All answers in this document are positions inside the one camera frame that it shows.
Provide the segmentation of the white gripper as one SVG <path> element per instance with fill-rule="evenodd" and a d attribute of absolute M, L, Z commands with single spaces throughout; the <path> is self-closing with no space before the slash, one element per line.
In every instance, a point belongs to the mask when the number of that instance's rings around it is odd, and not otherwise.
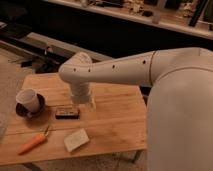
<path fill-rule="evenodd" d="M 91 99 L 91 89 L 89 83 L 73 83 L 70 85 L 71 99 L 75 104 L 86 104 L 90 109 L 96 109 L 94 99 Z"/>

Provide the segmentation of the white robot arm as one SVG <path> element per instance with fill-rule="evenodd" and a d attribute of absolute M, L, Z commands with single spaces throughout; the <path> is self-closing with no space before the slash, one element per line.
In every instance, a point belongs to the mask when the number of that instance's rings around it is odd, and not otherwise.
<path fill-rule="evenodd" d="M 156 50 L 97 63 L 78 52 L 58 73 L 77 104 L 91 98 L 91 82 L 149 87 L 148 171 L 213 171 L 213 51 Z"/>

